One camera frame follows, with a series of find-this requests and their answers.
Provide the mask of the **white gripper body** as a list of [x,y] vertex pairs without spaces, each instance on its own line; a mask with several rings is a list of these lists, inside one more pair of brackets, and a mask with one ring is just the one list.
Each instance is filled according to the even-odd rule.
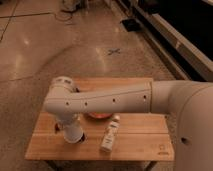
[[64,132],[71,132],[80,134],[82,128],[79,122],[79,116],[77,114],[68,115],[66,118],[57,118],[57,125],[60,130]]

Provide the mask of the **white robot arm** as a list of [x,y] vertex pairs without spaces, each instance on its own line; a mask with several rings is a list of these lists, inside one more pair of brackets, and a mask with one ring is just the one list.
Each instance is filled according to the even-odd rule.
[[213,82],[154,81],[78,92],[68,77],[56,77],[44,100],[47,112],[68,126],[68,140],[82,131],[78,113],[160,113],[177,117],[174,171],[213,171]]

